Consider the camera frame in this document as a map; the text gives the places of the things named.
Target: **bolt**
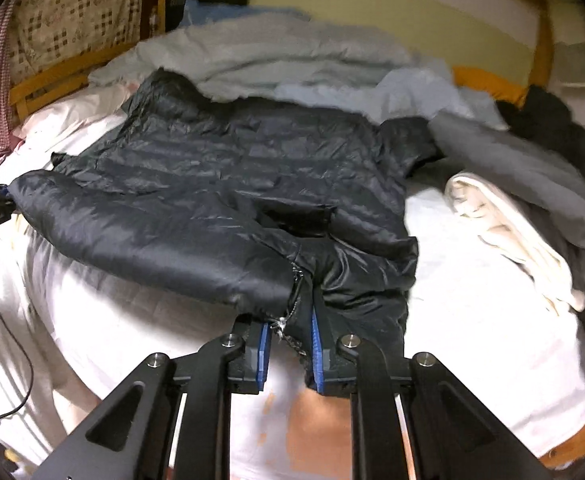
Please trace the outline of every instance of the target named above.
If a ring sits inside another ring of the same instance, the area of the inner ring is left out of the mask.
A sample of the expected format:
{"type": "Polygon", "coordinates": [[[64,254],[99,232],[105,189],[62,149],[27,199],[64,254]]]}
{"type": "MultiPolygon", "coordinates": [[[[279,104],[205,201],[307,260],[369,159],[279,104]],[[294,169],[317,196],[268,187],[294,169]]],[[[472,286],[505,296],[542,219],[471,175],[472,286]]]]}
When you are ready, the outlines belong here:
{"type": "Polygon", "coordinates": [[[429,368],[432,365],[437,364],[437,358],[428,352],[418,353],[415,356],[415,359],[421,366],[425,366],[426,368],[429,368]]]}
{"type": "Polygon", "coordinates": [[[162,354],[162,353],[157,352],[156,354],[153,354],[147,358],[146,364],[150,368],[159,368],[160,366],[163,366],[164,364],[166,364],[167,361],[168,361],[168,356],[166,354],[162,354]]]}
{"type": "Polygon", "coordinates": [[[241,338],[237,334],[226,334],[221,338],[221,346],[233,348],[239,344],[241,338]]]}
{"type": "Polygon", "coordinates": [[[354,334],[344,335],[341,338],[341,344],[346,348],[357,348],[361,344],[361,338],[354,334]]]}

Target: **bed frame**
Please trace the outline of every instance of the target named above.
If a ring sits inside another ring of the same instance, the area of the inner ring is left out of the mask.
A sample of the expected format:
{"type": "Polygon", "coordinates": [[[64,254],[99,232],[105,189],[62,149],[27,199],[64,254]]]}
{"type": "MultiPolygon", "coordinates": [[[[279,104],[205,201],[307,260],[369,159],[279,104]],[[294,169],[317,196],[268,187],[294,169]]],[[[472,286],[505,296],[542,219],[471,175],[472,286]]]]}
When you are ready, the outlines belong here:
{"type": "MultiPolygon", "coordinates": [[[[553,35],[546,0],[521,0],[539,10],[539,30],[529,84],[545,87],[553,62],[553,35]]],[[[150,14],[157,9],[156,34],[166,31],[166,0],[142,0],[141,40],[149,38],[150,14]]],[[[10,90],[10,105],[16,108],[20,123],[28,115],[46,105],[83,88],[88,84],[88,72],[134,47],[132,43],[119,44],[98,52],[87,52],[67,59],[10,90]]],[[[559,466],[585,457],[585,427],[561,446],[550,451],[541,461],[548,467],[559,466]]]]}

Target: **wire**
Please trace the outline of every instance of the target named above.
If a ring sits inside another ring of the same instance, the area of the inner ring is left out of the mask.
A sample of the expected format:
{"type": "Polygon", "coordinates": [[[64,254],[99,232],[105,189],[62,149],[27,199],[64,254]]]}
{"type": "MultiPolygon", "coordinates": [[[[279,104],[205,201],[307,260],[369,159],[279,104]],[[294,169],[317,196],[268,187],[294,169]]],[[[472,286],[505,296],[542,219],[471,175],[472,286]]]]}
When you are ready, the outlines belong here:
{"type": "Polygon", "coordinates": [[[13,341],[16,343],[16,345],[19,347],[19,349],[24,354],[26,361],[28,361],[28,366],[30,367],[30,384],[28,385],[28,390],[26,391],[26,396],[24,397],[24,400],[22,400],[21,403],[13,410],[10,410],[9,412],[6,412],[6,413],[3,413],[2,415],[0,415],[0,420],[3,420],[4,418],[7,418],[11,415],[15,415],[15,413],[18,412],[19,410],[21,410],[26,405],[26,402],[28,402],[28,399],[30,398],[30,395],[32,394],[32,388],[34,387],[34,367],[32,366],[32,361],[30,360],[28,353],[26,352],[24,347],[21,346],[21,343],[18,341],[15,334],[13,334],[12,330],[9,329],[8,324],[6,323],[6,320],[1,315],[1,312],[0,312],[0,320],[1,320],[1,323],[3,324],[4,328],[6,329],[6,331],[10,334],[10,337],[13,339],[13,341]]]}

